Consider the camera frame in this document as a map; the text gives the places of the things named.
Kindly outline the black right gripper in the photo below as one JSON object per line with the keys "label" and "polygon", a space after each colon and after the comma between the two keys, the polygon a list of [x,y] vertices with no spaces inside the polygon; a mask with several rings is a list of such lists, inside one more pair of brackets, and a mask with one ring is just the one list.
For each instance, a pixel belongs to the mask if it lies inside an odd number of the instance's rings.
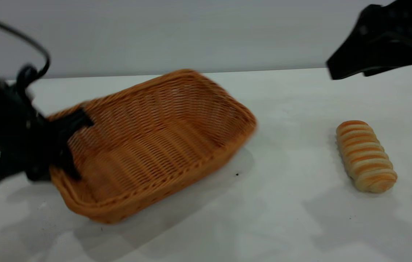
{"label": "black right gripper", "polygon": [[326,65],[333,80],[412,66],[412,0],[364,8]]}

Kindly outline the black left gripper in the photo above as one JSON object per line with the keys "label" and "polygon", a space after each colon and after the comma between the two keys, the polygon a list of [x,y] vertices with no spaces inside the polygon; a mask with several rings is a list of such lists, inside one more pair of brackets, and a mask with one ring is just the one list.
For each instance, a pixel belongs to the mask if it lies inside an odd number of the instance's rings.
{"label": "black left gripper", "polygon": [[[39,141],[35,131],[45,122],[30,100],[25,87],[0,82],[0,183],[24,172],[33,182],[50,181],[48,164],[38,153]],[[94,123],[83,108],[62,116],[48,124],[56,136],[72,136],[83,127]],[[62,169],[72,180],[81,180],[67,145],[58,148],[51,163]]]}

